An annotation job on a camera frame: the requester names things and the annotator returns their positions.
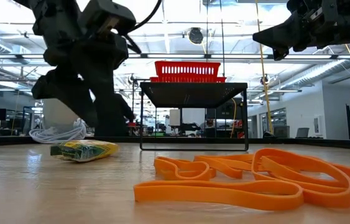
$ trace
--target black cable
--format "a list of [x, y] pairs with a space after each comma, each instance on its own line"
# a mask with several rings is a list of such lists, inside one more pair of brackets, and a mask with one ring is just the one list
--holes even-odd
[[134, 30], [137, 30], [138, 28], [142, 27], [144, 24], [146, 24], [147, 22], [150, 21], [150, 19], [155, 15], [155, 13], [158, 11], [158, 8], [160, 7], [162, 3], [162, 0], [158, 0], [157, 3], [155, 4], [153, 10], [151, 11], [151, 13], [149, 14], [149, 16], [147, 16], [142, 22], [140, 22], [138, 25], [136, 25], [135, 27], [133, 27], [133, 29], [131, 29], [132, 32]]
[[[142, 22], [140, 22], [138, 25], [133, 27], [129, 32], [132, 32], [132, 31], [142, 27], [144, 24], [148, 23], [150, 21], [150, 19], [155, 15], [155, 13], [158, 11], [158, 8], [160, 7], [161, 3], [162, 3], [162, 0], [158, 0], [157, 3], [155, 4], [155, 7], [151, 11], [151, 13]], [[133, 50], [137, 54], [142, 53], [139, 46], [137, 46], [137, 44], [132, 40], [132, 38], [129, 35], [126, 34], [126, 35], [124, 35], [124, 37], [130, 43], [130, 45], [128, 44], [128, 46], [127, 46], [129, 49]]]
[[137, 46], [137, 44], [132, 40], [131, 37], [129, 37], [129, 35], [124, 35], [125, 39], [127, 39], [127, 41], [129, 41], [130, 45], [128, 44], [127, 47], [131, 50], [133, 50], [135, 53], [137, 54], [141, 54], [142, 51], [139, 48], [139, 46]]

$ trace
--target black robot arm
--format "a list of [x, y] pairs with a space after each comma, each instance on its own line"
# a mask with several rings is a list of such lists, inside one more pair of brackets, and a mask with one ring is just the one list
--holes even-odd
[[253, 35], [256, 42], [273, 48], [281, 60], [289, 49], [350, 44], [350, 0], [289, 0], [292, 15], [282, 24]]
[[124, 115], [131, 116], [122, 97], [118, 99], [114, 93], [113, 71], [128, 58], [128, 47], [141, 53], [128, 33], [146, 23], [161, 0], [138, 25], [128, 8], [111, 0], [90, 0], [83, 12], [75, 0], [15, 2], [34, 13], [34, 34], [43, 36], [47, 46], [44, 59], [56, 66], [38, 79], [32, 88], [33, 97], [59, 99], [95, 127], [95, 136], [126, 135]]

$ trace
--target red basket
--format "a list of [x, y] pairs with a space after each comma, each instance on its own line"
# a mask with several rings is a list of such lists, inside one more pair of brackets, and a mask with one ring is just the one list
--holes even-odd
[[151, 82], [200, 82], [223, 83], [226, 77], [218, 77], [220, 63], [216, 62], [155, 62], [158, 77]]

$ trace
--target black table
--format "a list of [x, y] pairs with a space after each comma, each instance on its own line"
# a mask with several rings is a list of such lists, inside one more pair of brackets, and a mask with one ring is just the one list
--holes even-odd
[[[156, 108], [217, 108], [242, 93], [242, 127], [245, 137], [245, 149], [248, 143], [247, 122], [247, 87], [246, 83], [152, 83], [142, 82], [140, 102], [140, 125], [143, 125], [143, 98], [144, 94]], [[140, 135], [140, 148], [142, 150], [159, 150], [157, 148], [146, 149], [143, 147], [143, 135]], [[183, 151], [195, 151], [196, 149], [182, 149]]]

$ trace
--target metal table frame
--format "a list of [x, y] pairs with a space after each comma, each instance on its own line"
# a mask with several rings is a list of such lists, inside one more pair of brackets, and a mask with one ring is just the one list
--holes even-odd
[[[143, 110], [144, 110], [144, 105], [143, 105], [143, 100], [144, 100], [144, 95], [145, 91], [142, 87], [142, 84], [140, 84], [141, 88], [141, 99], [140, 99], [140, 126], [143, 127]], [[234, 98], [236, 95], [242, 93], [242, 129], [244, 131], [244, 144], [245, 148], [240, 149], [240, 150], [228, 150], [228, 149], [223, 149], [223, 150], [215, 150], [215, 151], [226, 151], [226, 152], [245, 152], [248, 151], [249, 149], [249, 136], [248, 136], [248, 111], [247, 111], [247, 91], [246, 88], [241, 90], [240, 92], [234, 92], [226, 96], [226, 98], [223, 100], [223, 102], [220, 102], [219, 105], [216, 107], [209, 107], [209, 108], [217, 108], [218, 106], [222, 105], [223, 103], [227, 102], [231, 98]], [[177, 106], [170, 106], [170, 103], [166, 105], [167, 107], [174, 107], [176, 108]], [[203, 107], [187, 107], [183, 106], [181, 108], [203, 108]], [[160, 148], [145, 148], [143, 146], [143, 133], [140, 133], [140, 149], [143, 151], [206, 151], [206, 149], [160, 149]]]

